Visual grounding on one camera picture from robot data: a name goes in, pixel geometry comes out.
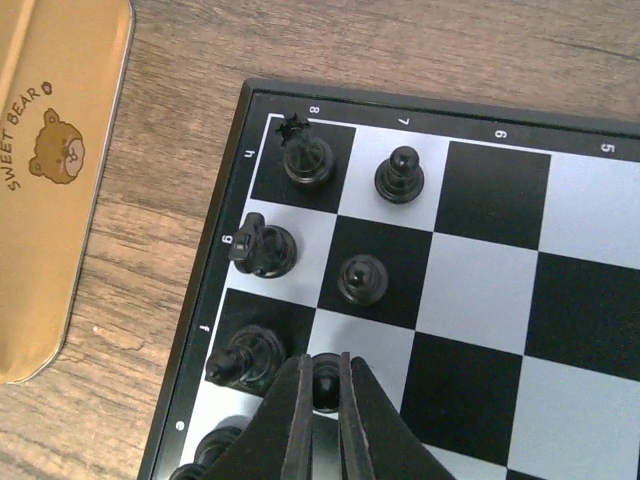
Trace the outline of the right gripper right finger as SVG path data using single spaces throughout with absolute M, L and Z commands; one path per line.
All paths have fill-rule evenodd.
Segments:
M 361 357 L 338 360 L 338 438 L 342 479 L 451 479 L 421 444 Z

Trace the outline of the yellow metal tin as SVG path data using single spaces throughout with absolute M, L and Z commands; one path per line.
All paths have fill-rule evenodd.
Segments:
M 1 5 L 1 380 L 67 334 L 133 39 L 129 1 Z

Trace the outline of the black king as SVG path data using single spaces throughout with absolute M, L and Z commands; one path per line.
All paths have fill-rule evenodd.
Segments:
M 194 461 L 178 467 L 169 477 L 170 480 L 199 480 L 206 470 L 229 448 L 243 433 L 236 426 L 225 426 L 212 430 L 199 442 Z

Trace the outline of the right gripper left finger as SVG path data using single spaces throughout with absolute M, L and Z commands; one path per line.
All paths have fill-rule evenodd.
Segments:
M 312 471 L 313 363 L 289 358 L 237 440 L 205 479 L 309 479 Z

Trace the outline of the black white chessboard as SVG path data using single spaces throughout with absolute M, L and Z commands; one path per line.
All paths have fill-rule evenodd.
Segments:
M 304 188 L 282 163 L 284 117 L 336 158 Z M 383 199 L 378 166 L 419 154 L 420 195 Z M 249 212 L 288 230 L 297 262 L 264 279 L 228 259 Z M 389 285 L 349 303 L 342 263 Z M 206 381 L 241 328 L 293 355 L 364 358 L 422 444 L 460 479 L 639 475 L 639 126 L 615 120 L 248 79 L 196 254 L 139 470 L 167 479 L 262 395 Z

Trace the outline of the black knight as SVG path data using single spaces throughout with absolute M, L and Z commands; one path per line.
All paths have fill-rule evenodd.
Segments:
M 297 253 L 296 241 L 288 230 L 267 225 L 261 213 L 249 212 L 232 235 L 228 259 L 240 273 L 273 279 L 294 268 Z

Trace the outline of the black pawn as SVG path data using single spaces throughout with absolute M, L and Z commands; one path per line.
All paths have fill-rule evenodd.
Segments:
M 313 363 L 313 407 L 321 413 L 334 413 L 340 402 L 340 356 L 321 353 L 312 357 Z
M 379 302 L 386 294 L 389 276 L 378 258 L 358 254 L 342 263 L 337 285 L 341 295 L 349 303 L 370 306 Z
M 394 204 L 416 199 L 424 187 L 424 171 L 418 152 L 411 146 L 400 146 L 377 168 L 374 185 L 378 194 Z

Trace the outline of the black rook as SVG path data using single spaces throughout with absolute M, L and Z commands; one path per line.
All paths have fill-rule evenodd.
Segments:
M 304 188 L 327 183 L 336 169 L 330 145 L 315 135 L 306 117 L 285 116 L 275 133 L 280 137 L 284 171 L 291 181 Z

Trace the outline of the black bishop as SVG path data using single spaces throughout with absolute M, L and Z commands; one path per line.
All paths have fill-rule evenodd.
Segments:
M 271 329 L 251 324 L 237 331 L 226 346 L 212 350 L 204 378 L 221 387 L 263 395 L 286 359 L 281 338 Z

